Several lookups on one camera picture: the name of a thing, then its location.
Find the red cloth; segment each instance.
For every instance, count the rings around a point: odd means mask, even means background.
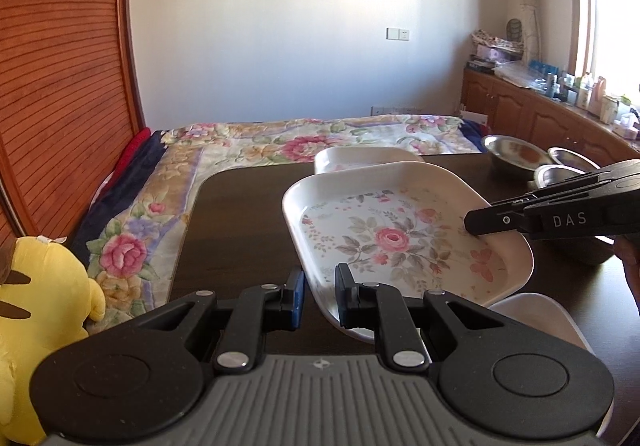
[[[151,130],[145,128],[129,141],[129,144],[127,144],[127,147],[124,148],[122,155],[120,155],[120,159],[118,160],[118,163],[113,170],[113,175],[111,175],[109,182],[107,182],[102,188],[102,191],[100,192],[100,196],[98,198],[101,198],[107,191],[109,191],[113,187],[124,170],[127,169],[127,166],[129,166],[129,163],[131,162],[133,155],[135,155],[136,151],[138,151],[138,148],[140,148],[142,143],[149,139],[149,137],[151,137]]]

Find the jar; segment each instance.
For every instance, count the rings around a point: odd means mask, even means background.
[[[600,120],[604,124],[611,124],[618,114],[618,105],[620,101],[610,95],[602,98],[602,107],[600,108]]]

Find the floral tray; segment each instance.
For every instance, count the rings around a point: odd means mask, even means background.
[[[425,162],[396,162],[313,175],[285,193],[282,206],[306,280],[325,317],[340,328],[334,270],[356,282],[421,297],[442,288],[491,305],[524,286],[533,257],[516,231],[481,238],[463,217],[489,204],[457,175]],[[346,331],[370,341],[364,329]]]
[[[423,162],[419,155],[400,148],[334,146],[316,155],[314,169],[321,174],[401,161]]]

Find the wall socket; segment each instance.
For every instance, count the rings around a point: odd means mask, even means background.
[[[426,115],[426,112],[411,106],[372,106],[371,116],[374,115]]]
[[[386,39],[394,41],[409,41],[409,31],[389,27],[386,30]]]

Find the navy blue blanket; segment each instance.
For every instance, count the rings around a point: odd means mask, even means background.
[[[89,266],[90,258],[86,243],[100,238],[107,223],[133,203],[164,155],[166,148],[160,142],[161,137],[162,132],[156,131],[140,145],[117,182],[82,219],[69,249],[85,267]]]
[[[486,153],[486,148],[482,146],[482,126],[475,121],[467,121],[466,119],[460,125],[460,131],[468,140],[470,140],[476,148],[482,153]]]

